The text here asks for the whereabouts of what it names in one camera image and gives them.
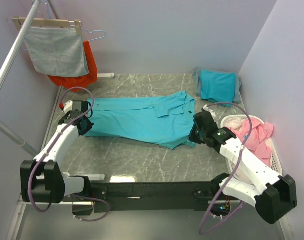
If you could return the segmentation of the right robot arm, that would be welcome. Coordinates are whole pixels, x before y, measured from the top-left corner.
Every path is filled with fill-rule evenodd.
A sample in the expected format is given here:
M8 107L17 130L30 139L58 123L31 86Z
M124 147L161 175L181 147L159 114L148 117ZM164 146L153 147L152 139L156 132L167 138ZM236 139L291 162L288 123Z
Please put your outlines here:
M276 223L297 207L297 188L290 176L282 176L259 160L242 145L241 140L228 128L219 128L208 111L194 115L189 141L213 148L240 169L250 183L234 175L223 173L212 180L213 200L234 197L255 207L259 216L269 224Z

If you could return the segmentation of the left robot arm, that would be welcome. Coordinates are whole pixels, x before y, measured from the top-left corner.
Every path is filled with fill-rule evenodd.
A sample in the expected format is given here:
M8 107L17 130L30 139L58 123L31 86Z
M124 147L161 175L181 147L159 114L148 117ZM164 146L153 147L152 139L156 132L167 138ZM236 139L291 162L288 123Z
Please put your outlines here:
M73 192L80 201L88 200L92 188L86 184L85 177L77 176L71 184L68 176L60 170L68 150L74 141L87 134L94 123L94 100L68 101L60 104L64 116L57 124L56 132L45 148L33 160L25 160L20 166L22 199L26 203L58 204Z

